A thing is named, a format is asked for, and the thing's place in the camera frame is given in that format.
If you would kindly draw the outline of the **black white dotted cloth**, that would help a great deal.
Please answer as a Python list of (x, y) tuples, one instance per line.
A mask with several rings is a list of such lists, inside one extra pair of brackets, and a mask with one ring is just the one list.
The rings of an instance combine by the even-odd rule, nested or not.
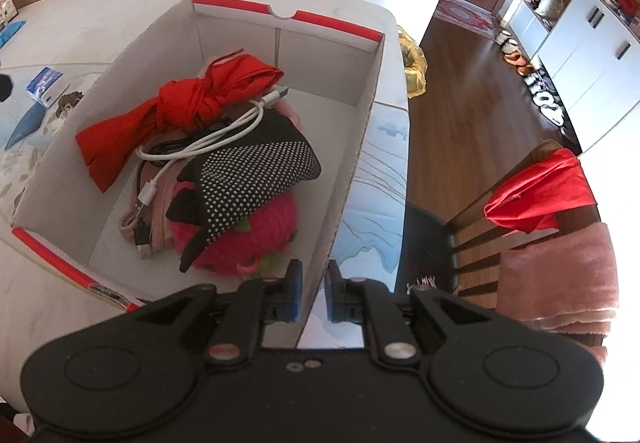
[(194, 185), (206, 231), (216, 238), (273, 197), (293, 193), (295, 185), (320, 174), (303, 134), (288, 117), (268, 110), (246, 137), (187, 163), (176, 184)]

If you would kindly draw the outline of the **white black shoes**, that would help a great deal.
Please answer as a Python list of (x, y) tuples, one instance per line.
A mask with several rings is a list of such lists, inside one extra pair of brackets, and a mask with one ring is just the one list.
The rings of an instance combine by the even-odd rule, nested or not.
[(565, 107), (547, 72), (543, 68), (535, 70), (533, 66), (524, 66), (518, 72), (540, 114), (558, 128), (564, 127), (567, 124)]

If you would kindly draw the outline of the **pink towel on chair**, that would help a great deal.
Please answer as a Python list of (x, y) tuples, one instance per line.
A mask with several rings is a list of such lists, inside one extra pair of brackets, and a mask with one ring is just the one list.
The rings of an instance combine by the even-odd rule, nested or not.
[(496, 311), (533, 329), (585, 336), (582, 345), (600, 363), (617, 307), (615, 253), (603, 222), (501, 255)]

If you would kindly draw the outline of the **wooden chair with towels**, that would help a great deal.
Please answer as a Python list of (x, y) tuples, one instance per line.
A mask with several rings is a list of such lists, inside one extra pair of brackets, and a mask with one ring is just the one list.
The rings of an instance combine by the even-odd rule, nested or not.
[[(556, 229), (538, 229), (532, 233), (512, 231), (485, 218), (484, 206), (499, 185), (560, 148), (563, 146), (552, 140), (539, 144), (502, 180), (448, 222), (448, 229), (454, 237), (454, 273), (462, 283), (456, 291), (457, 295), (485, 307), (496, 308), (503, 252), (549, 241), (585, 229), (593, 223), (603, 222), (597, 204), (558, 212), (555, 215), (558, 221)], [(570, 339), (582, 345), (587, 338), (579, 336)]]

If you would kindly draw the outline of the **yellow plastic bag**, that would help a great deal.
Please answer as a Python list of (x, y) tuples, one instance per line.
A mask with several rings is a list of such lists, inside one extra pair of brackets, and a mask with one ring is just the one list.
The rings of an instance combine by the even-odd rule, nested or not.
[(407, 96), (409, 99), (422, 96), (426, 92), (426, 72), (428, 68), (426, 57), (420, 46), (406, 33), (405, 29), (397, 26), (402, 62), (405, 66)]

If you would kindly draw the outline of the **blue cloth on table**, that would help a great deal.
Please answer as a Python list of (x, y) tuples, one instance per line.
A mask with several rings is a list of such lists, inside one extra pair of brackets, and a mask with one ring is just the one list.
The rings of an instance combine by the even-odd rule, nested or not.
[(15, 21), (4, 24), (0, 30), (0, 48), (3, 48), (26, 24), (25, 21)]

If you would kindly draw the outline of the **red cloth on chair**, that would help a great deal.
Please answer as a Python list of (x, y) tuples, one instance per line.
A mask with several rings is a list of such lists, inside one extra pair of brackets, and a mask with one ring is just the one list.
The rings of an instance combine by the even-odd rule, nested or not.
[(506, 229), (532, 233), (556, 229), (558, 212), (596, 203), (579, 159), (560, 148), (499, 185), (484, 206), (484, 216)]

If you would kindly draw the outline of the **red cloth garment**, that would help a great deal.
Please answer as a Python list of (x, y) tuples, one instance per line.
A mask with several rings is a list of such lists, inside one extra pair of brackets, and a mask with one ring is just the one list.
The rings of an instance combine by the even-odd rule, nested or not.
[(139, 146), (159, 134), (213, 125), (227, 108), (262, 96), (282, 77), (280, 68), (239, 50), (210, 62), (200, 77), (166, 82), (154, 98), (76, 134), (90, 178), (106, 192)]

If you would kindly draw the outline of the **black seat cushion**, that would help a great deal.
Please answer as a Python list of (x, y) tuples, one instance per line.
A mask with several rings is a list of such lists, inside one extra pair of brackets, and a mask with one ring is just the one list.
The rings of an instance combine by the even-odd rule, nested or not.
[(454, 273), (452, 239), (446, 223), (408, 203), (395, 291), (407, 293), (413, 285), (428, 285), (454, 293), (458, 277)]

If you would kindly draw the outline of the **white cabinet row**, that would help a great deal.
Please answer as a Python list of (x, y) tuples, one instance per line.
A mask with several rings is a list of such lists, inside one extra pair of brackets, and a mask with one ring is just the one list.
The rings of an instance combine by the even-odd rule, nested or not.
[(533, 57), (565, 107), (563, 142), (582, 154), (639, 108), (639, 39), (604, 0), (570, 0)]

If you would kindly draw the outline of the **orange slippers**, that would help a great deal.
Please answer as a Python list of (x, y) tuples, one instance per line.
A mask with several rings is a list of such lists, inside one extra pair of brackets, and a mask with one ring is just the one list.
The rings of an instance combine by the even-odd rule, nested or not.
[(526, 57), (518, 50), (503, 55), (503, 61), (515, 67), (521, 77), (525, 77), (536, 72), (536, 67), (533, 64), (530, 64), (528, 59), (526, 59)]

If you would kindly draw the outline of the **pink fuzzy plush toy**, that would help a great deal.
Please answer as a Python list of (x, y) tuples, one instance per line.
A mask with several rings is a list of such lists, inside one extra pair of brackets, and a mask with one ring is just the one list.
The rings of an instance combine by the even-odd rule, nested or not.
[(212, 238), (198, 191), (190, 183), (175, 185), (165, 219), (180, 253), (180, 272), (195, 267), (236, 277), (270, 271), (294, 241), (298, 226), (294, 195), (286, 191)]

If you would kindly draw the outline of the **red white cardboard box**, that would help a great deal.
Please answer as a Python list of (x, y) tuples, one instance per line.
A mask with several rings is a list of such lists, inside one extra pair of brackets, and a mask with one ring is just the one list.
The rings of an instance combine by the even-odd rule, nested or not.
[[(182, 0), (85, 94), (26, 185), (12, 232), (38, 258), (122, 310), (198, 284), (221, 293), (303, 264), (307, 316), (386, 75), (390, 40), (347, 18), (288, 16), (250, 0)], [(206, 124), (160, 101), (152, 133), (96, 183), (77, 141), (178, 85), (256, 59), (282, 78)]]

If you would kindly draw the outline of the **small blue card box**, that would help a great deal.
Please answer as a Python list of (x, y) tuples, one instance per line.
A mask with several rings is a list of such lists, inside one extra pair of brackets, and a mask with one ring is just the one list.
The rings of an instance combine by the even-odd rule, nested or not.
[(51, 108), (68, 89), (70, 81), (58, 70), (43, 67), (26, 86), (28, 95), (40, 105)]

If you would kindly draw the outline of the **red patterned rug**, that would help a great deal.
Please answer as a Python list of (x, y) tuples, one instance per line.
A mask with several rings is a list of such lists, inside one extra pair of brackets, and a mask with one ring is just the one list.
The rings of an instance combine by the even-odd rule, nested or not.
[(494, 40), (500, 30), (494, 16), (466, 0), (438, 0), (434, 18)]

